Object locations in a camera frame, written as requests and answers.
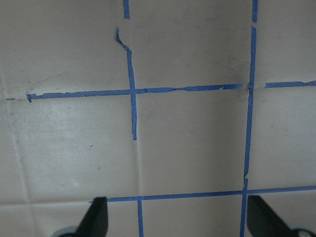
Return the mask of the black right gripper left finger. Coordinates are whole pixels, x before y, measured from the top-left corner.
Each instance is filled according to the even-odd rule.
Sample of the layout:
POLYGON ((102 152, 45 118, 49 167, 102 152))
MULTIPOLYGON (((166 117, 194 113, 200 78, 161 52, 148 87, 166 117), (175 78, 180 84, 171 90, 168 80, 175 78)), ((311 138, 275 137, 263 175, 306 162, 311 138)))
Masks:
POLYGON ((96 197, 75 231, 76 237, 105 237, 108 232, 106 197, 96 197))

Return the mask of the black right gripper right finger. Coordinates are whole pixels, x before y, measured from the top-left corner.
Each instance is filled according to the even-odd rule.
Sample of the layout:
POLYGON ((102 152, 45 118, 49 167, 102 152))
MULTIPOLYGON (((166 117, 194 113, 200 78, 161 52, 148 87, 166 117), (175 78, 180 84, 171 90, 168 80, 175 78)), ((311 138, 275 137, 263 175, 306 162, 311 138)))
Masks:
POLYGON ((257 195, 247 198, 246 224, 253 237, 295 237, 296 232, 257 195))

